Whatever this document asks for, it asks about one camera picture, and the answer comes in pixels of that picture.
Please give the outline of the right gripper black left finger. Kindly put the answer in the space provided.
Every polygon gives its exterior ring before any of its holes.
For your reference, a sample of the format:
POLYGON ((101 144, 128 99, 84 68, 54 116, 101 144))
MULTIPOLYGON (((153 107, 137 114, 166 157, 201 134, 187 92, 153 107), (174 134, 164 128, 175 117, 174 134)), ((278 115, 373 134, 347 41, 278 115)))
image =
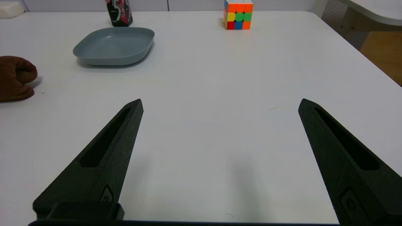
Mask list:
POLYGON ((143 115, 129 102, 34 200, 38 220, 122 220, 119 204, 143 115))

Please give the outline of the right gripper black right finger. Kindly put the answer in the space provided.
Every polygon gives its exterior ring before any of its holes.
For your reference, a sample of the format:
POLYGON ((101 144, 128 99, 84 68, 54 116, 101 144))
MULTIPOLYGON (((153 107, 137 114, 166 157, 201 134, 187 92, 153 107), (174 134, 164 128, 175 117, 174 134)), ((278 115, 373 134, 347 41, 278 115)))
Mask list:
POLYGON ((342 226, 400 226, 402 179, 315 102, 298 113, 342 226))

